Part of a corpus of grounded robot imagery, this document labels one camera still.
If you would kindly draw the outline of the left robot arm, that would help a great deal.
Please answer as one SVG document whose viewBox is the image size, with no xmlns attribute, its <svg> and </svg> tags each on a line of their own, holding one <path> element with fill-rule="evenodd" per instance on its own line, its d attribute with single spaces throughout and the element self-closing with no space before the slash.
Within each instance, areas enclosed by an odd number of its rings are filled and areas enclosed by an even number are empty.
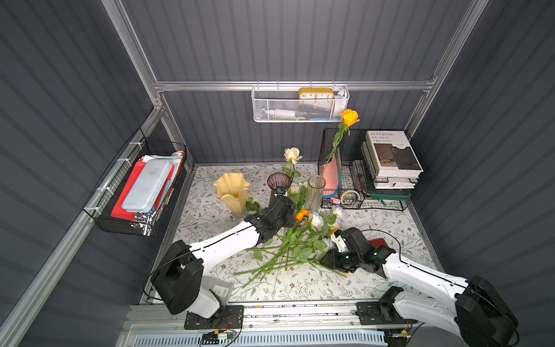
<svg viewBox="0 0 555 347">
<path fill-rule="evenodd" d="M 247 216 L 215 237 L 193 244 L 174 242 L 147 281 L 172 315 L 187 311 L 210 319 L 223 304 L 202 287 L 203 276 L 225 259 L 271 240 L 294 221 L 293 201 L 280 196 L 263 212 Z"/>
</svg>

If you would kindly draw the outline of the yellow orange rose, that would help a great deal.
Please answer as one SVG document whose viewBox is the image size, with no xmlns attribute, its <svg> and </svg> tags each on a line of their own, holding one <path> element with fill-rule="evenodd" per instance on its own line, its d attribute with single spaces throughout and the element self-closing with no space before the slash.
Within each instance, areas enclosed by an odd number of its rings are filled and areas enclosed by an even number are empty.
<svg viewBox="0 0 555 347">
<path fill-rule="evenodd" d="M 331 163 L 332 159 L 334 159 L 335 154 L 337 153 L 338 148 L 345 137 L 345 134 L 350 136 L 351 127 L 354 126 L 354 124 L 357 124 L 358 122 L 360 122 L 358 113 L 352 109 L 346 109 L 345 111 L 340 113 L 340 116 L 341 116 L 341 122 L 340 122 L 340 125 L 338 126 L 338 131 L 333 137 L 332 149 L 325 157 L 325 162 L 322 167 L 321 176 L 324 176 L 329 164 Z"/>
</svg>

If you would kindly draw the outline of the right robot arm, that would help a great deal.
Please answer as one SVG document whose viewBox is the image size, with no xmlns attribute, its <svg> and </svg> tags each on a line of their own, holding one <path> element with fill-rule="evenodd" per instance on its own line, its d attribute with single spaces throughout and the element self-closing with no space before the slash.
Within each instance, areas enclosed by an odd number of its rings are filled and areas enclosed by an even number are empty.
<svg viewBox="0 0 555 347">
<path fill-rule="evenodd" d="M 358 304 L 361 324 L 421 322 L 443 329 L 468 346 L 516 346 L 518 320 L 492 284 L 479 276 L 452 276 L 404 257 L 400 248 L 369 241 L 357 228 L 336 231 L 320 260 L 329 270 L 365 270 L 392 280 L 374 306 Z"/>
</svg>

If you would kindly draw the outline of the cream white rose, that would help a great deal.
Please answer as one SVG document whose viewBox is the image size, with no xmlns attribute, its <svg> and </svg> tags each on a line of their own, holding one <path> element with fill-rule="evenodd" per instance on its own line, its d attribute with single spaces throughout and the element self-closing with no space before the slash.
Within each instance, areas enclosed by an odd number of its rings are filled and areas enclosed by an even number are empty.
<svg viewBox="0 0 555 347">
<path fill-rule="evenodd" d="M 301 173 L 296 169 L 296 166 L 302 159 L 302 155 L 297 147 L 290 147 L 284 150 L 284 157 L 287 165 L 282 167 L 282 171 L 289 178 L 289 186 L 291 186 L 294 179 L 301 176 Z"/>
</svg>

